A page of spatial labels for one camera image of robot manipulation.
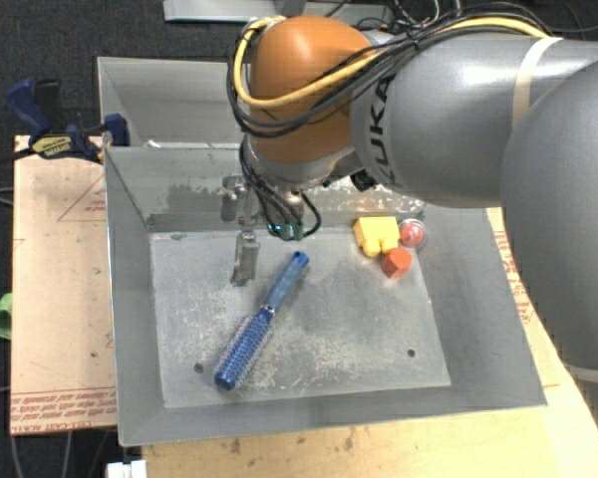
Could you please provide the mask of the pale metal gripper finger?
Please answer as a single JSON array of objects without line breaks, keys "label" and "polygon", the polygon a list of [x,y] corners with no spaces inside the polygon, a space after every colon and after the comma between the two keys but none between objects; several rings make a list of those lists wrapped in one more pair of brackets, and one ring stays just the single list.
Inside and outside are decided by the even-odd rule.
[{"label": "pale metal gripper finger", "polygon": [[244,177],[240,174],[225,176],[222,180],[222,189],[220,217],[224,222],[233,222],[237,218],[239,204],[246,195]]},{"label": "pale metal gripper finger", "polygon": [[236,239],[234,267],[231,284],[245,286],[255,279],[260,243],[252,230],[241,230]]}]

